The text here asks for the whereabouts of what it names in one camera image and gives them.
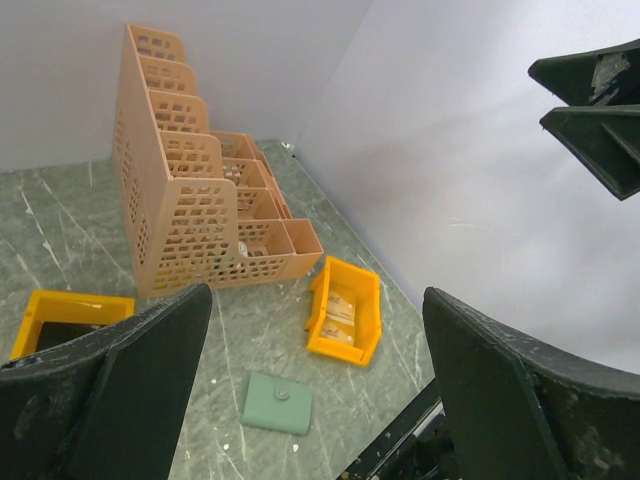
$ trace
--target table surface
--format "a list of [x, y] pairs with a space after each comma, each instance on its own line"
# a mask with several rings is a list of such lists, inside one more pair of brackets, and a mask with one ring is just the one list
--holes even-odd
[[[433, 379], [420, 315], [298, 161], [278, 142], [260, 146], [294, 217], [311, 219], [326, 253], [380, 274], [382, 339], [366, 369], [306, 350], [308, 287], [322, 261], [297, 281], [214, 292], [171, 479], [333, 479]], [[35, 288], [135, 296], [110, 161], [2, 174], [0, 205], [0, 362]], [[247, 371], [313, 389], [306, 436], [238, 422]]]

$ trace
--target teal case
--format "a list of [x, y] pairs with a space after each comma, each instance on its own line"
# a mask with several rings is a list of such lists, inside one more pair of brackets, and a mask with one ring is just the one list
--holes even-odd
[[261, 373], [243, 383], [240, 422], [294, 435], [305, 435], [311, 424], [312, 391], [306, 385]]

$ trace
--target perforated plastic organizer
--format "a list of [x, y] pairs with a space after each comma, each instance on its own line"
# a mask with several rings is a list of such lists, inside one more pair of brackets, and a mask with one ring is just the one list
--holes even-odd
[[253, 139], [207, 112], [180, 38], [127, 25], [113, 159], [142, 297], [300, 278], [323, 253]]

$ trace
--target gray wall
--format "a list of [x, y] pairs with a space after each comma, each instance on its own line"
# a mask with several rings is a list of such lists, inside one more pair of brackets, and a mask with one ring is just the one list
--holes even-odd
[[640, 37], [634, 0], [375, 0], [296, 142], [416, 307], [436, 285], [640, 373], [640, 195], [620, 203], [538, 120], [537, 58]]
[[179, 34], [211, 125], [294, 139], [371, 0], [2, 0], [0, 170], [110, 155], [124, 23]]

